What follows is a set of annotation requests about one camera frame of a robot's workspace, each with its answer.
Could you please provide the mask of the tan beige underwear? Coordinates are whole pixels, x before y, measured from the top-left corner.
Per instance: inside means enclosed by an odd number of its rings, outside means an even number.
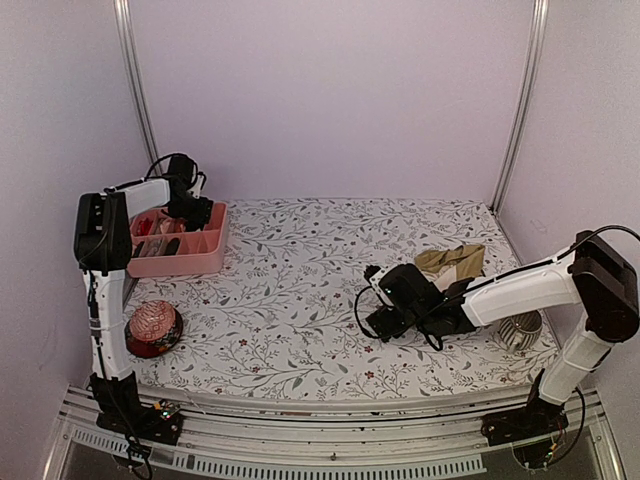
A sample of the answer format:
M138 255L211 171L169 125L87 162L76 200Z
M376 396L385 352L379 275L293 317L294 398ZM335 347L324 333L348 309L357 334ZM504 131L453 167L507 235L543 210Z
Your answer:
M457 281L483 276L484 254L482 245L425 250L414 258L414 264L440 292L444 292Z

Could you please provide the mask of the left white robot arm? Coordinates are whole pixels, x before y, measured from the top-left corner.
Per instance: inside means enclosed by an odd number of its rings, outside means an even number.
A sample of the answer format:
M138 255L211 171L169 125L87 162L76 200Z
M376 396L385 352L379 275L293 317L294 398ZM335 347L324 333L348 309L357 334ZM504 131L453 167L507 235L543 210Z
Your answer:
M133 255L130 220L163 208L185 230L201 230L209 222L214 202L201 195L206 175L182 153L166 155L168 170L101 192L83 194L78 203L74 256L82 271L92 337L92 372L98 378L121 381L133 373L123 322L126 270Z

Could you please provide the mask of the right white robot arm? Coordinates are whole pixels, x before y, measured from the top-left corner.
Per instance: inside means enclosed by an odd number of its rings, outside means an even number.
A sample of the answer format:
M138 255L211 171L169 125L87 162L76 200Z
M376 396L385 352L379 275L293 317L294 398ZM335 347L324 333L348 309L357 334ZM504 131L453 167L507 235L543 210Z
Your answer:
M496 321L574 305L581 318L561 353L537 377L533 401L517 415L517 427L537 436L552 424L578 384L595 371L614 345L639 331L638 275L609 245L603 228L576 235L566 249L489 278L467 277L443 285L415 263L369 266L364 278L380 306L357 325L370 338L388 341L416 328L440 351L444 338Z

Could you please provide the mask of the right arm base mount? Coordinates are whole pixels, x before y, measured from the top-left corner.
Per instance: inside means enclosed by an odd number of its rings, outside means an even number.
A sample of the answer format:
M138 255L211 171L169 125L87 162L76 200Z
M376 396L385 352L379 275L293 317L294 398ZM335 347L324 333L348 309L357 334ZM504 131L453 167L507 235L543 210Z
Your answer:
M524 406L482 417L481 434L490 446L560 432L568 427L564 405L555 405L541 398L543 373L541 371L536 377Z

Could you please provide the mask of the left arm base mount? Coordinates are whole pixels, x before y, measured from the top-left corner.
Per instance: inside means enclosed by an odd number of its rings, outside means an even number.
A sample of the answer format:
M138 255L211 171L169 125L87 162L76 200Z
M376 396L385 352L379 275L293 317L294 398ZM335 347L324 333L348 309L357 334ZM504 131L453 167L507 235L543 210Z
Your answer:
M173 446L178 443L184 423L179 407L166 400L153 406L143 405L134 373L122 380L105 380L92 374L90 386L100 408L96 421L100 428L123 434L127 439Z

